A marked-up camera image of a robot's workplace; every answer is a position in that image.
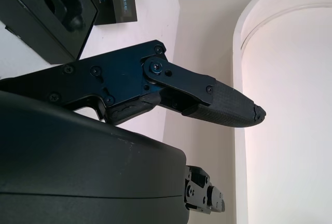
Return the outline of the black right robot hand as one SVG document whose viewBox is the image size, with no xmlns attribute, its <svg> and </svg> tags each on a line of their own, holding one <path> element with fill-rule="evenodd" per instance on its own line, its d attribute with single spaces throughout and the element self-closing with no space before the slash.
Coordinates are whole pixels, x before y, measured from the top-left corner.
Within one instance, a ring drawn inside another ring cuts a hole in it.
<svg viewBox="0 0 332 224">
<path fill-rule="evenodd" d="M 187 223 L 223 194 L 183 151 L 120 124 L 161 106 L 233 128 L 266 112 L 158 40 L 1 80 L 1 223 Z"/>
</svg>

